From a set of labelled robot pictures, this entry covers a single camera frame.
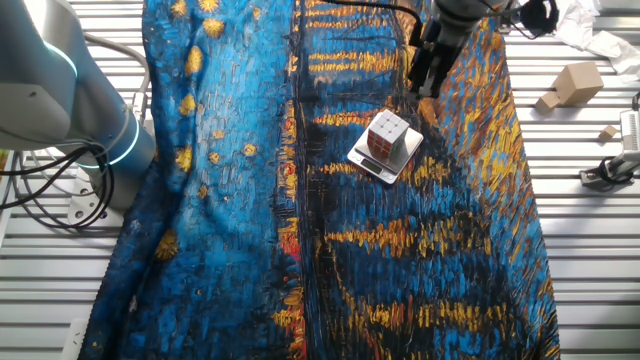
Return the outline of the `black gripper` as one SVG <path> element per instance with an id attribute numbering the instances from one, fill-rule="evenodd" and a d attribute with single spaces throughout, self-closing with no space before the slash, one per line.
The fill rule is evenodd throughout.
<path id="1" fill-rule="evenodd" d="M 438 98 L 443 82 L 441 75 L 446 75 L 458 53 L 457 37 L 437 37 L 435 40 L 416 40 L 416 55 L 408 78 L 411 82 L 409 92 L 417 97 L 427 77 L 428 97 Z"/>

